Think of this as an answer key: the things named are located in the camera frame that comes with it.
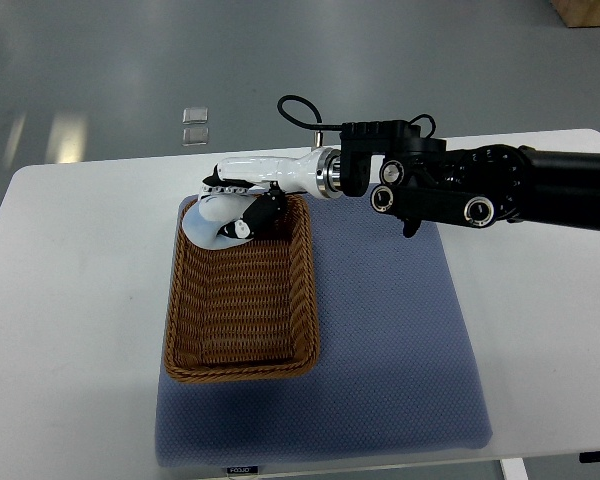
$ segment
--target brown wicker basket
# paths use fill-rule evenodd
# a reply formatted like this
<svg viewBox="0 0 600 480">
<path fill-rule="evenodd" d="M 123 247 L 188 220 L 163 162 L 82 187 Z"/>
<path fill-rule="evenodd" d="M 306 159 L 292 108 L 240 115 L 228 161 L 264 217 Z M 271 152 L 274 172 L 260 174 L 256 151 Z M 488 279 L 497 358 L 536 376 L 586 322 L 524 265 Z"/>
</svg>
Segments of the brown wicker basket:
<svg viewBox="0 0 600 480">
<path fill-rule="evenodd" d="M 204 250 L 178 223 L 164 365 L 183 383 L 288 378 L 316 363 L 320 336 L 309 209 L 290 196 L 266 237 Z"/>
</svg>

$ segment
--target robotic hand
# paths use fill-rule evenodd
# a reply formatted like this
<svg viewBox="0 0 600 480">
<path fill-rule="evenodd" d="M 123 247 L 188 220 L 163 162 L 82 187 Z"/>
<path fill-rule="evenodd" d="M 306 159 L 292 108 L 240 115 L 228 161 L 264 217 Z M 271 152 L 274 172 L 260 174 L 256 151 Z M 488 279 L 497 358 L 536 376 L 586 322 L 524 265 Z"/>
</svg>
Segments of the robotic hand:
<svg viewBox="0 0 600 480">
<path fill-rule="evenodd" d="M 242 245 L 266 231 L 286 210 L 287 193 L 338 198 L 340 151 L 320 147 L 302 158 L 225 158 L 202 183 L 198 202 L 182 228 L 195 245 L 210 250 Z M 252 187 L 268 188 L 255 197 Z"/>
<path fill-rule="evenodd" d="M 289 115 L 283 108 L 289 100 L 308 106 L 318 123 Z M 300 159 L 224 159 L 205 179 L 200 207 L 185 217 L 185 233 L 196 245 L 215 249 L 245 243 L 284 210 L 285 193 L 323 199 L 364 195 L 375 154 L 384 159 L 371 207 L 401 220 L 405 237 L 413 236 L 423 220 L 471 228 L 526 220 L 600 230 L 600 154 L 507 145 L 447 151 L 444 140 L 432 138 L 430 115 L 324 125 L 316 107 L 294 95 L 282 97 L 278 111 L 317 136 L 339 131 L 341 151 L 321 147 Z M 431 123 L 424 137 L 417 125 L 422 119 Z M 269 191 L 255 199 L 247 193 L 253 186 Z"/>
</svg>

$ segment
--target gray foam pad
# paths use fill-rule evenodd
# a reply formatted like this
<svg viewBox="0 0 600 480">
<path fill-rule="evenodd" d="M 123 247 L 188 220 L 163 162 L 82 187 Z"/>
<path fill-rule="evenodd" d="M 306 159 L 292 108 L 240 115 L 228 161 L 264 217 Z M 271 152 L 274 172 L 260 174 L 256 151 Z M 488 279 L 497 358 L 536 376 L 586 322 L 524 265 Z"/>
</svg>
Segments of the gray foam pad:
<svg viewBox="0 0 600 480">
<path fill-rule="evenodd" d="M 311 211 L 321 349 L 285 380 L 183 385 L 161 369 L 162 466 L 262 465 L 491 438 L 471 343 L 434 224 L 412 239 L 368 198 Z"/>
</svg>

